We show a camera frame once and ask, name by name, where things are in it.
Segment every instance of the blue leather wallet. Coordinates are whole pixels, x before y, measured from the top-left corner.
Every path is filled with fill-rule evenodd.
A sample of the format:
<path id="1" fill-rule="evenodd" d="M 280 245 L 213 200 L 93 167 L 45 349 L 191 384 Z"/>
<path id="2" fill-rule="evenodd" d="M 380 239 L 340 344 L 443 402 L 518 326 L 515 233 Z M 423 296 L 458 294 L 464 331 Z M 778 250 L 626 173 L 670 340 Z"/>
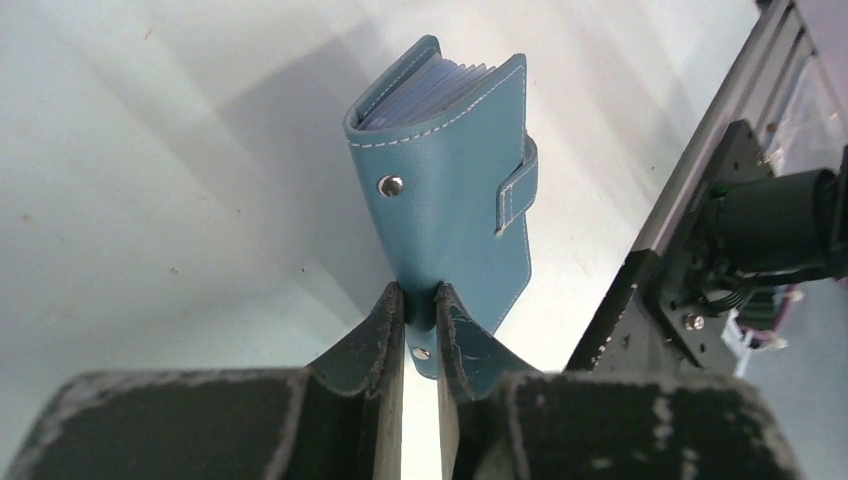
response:
<path id="1" fill-rule="evenodd" d="M 386 110 L 383 102 L 403 103 L 388 99 L 418 81 L 434 58 L 441 59 L 438 40 L 421 38 L 344 119 L 368 208 L 404 290 L 407 344 L 419 373 L 429 378 L 438 374 L 434 299 L 440 283 L 453 284 L 475 321 L 494 333 L 530 281 L 525 212 L 538 182 L 536 144 L 525 131 L 522 54 L 483 74 L 477 69 L 479 78 L 454 89 L 438 111 L 368 128 L 381 124 L 369 115 Z M 433 95 L 433 88 L 417 91 Z"/>

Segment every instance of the black cylinder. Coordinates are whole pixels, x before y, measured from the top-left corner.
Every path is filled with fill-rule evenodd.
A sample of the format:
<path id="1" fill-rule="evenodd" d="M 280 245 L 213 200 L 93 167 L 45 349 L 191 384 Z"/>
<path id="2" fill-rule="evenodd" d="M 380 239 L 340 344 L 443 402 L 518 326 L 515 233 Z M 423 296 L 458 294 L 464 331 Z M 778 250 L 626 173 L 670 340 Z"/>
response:
<path id="1" fill-rule="evenodd" d="M 707 235 L 745 272 L 782 272 L 821 266 L 830 237 L 833 188 L 830 170 L 733 185 L 711 199 Z"/>

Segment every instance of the wallet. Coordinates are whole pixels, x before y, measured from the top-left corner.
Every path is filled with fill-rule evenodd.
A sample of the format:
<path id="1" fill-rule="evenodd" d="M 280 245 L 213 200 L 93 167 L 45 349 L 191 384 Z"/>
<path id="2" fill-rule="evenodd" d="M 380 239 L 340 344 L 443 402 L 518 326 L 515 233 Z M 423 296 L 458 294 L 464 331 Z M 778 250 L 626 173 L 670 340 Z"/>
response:
<path id="1" fill-rule="evenodd" d="M 494 333 L 530 281 L 525 213 L 538 156 L 525 130 L 527 65 L 456 65 L 421 38 L 359 97 L 344 131 L 407 305 L 415 366 L 438 375 L 437 287 Z"/>

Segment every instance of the silver rivet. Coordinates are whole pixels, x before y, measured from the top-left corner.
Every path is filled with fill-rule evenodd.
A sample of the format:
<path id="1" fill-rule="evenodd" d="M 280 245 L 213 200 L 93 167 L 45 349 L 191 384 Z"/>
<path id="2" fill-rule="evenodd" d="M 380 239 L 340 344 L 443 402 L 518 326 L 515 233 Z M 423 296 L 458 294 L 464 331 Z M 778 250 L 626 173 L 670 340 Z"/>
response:
<path id="1" fill-rule="evenodd" d="M 386 175 L 377 182 L 377 190 L 384 197 L 394 197 L 403 192 L 403 179 L 397 175 Z"/>
<path id="2" fill-rule="evenodd" d="M 415 358 L 417 358 L 418 360 L 430 360 L 430 352 L 424 350 L 421 347 L 413 348 L 412 354 L 415 355 Z"/>
<path id="3" fill-rule="evenodd" d="M 690 313 L 683 317 L 683 328 L 686 330 L 700 330 L 704 328 L 704 316 Z"/>

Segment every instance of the white table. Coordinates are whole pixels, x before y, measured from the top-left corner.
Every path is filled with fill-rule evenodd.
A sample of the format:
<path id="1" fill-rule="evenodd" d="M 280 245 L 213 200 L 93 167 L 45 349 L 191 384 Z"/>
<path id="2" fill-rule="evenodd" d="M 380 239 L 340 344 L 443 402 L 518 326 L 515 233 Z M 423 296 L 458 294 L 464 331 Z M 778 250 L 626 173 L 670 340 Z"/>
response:
<path id="1" fill-rule="evenodd" d="M 67 377 L 302 365 L 392 279 L 341 131 L 424 33 L 527 54 L 534 277 L 497 337 L 559 370 L 757 18 L 754 2 L 0 5 L 0 465 Z M 407 363 L 404 478 L 438 478 Z"/>

